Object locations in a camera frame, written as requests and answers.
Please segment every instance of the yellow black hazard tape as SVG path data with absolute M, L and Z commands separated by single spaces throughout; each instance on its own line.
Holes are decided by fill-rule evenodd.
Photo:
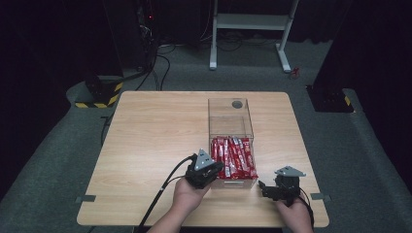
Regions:
M 87 102 L 87 101 L 76 101 L 75 105 L 78 108 L 82 108 L 82 109 L 87 109 L 87 108 L 100 108 L 100 109 L 104 109 L 104 108 L 111 108 L 113 107 L 113 105 L 115 105 L 116 101 L 119 98 L 119 94 L 120 94 L 120 90 L 121 87 L 123 86 L 123 83 L 118 83 L 117 85 L 115 85 L 113 92 L 107 94 L 107 101 L 105 102 Z

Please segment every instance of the wooden table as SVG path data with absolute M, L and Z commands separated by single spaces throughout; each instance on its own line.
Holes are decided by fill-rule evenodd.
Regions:
M 290 165 L 304 173 L 300 186 L 318 193 L 315 174 L 288 94 L 283 92 L 126 91 L 121 95 L 88 185 L 78 223 L 138 225 L 172 169 L 184 158 L 209 148 L 208 99 L 247 98 L 254 130 L 257 174 L 275 185 L 274 171 Z M 176 173 L 187 170 L 184 164 Z M 146 224 L 171 206 L 169 184 Z M 328 225 L 322 200 L 311 200 L 315 226 Z M 252 189 L 211 189 L 184 226 L 282 227 L 271 199 Z

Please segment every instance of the forearm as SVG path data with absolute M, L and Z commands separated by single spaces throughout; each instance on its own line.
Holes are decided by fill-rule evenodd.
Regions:
M 149 230 L 150 233 L 178 233 L 189 213 L 171 208 L 159 221 Z

